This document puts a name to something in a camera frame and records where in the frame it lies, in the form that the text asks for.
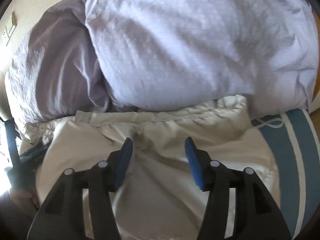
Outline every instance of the wall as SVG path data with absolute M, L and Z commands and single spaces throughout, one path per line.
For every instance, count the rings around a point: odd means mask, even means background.
M 10 117 L 9 105 L 5 94 L 4 75 L 11 62 L 12 55 L 17 50 L 25 34 L 41 18 L 42 14 L 59 1 L 61 0 L 12 0 L 0 20 L 0 33 L 4 31 L 4 27 L 13 11 L 17 20 L 17 28 L 7 46 L 0 38 L 0 116 L 4 119 Z

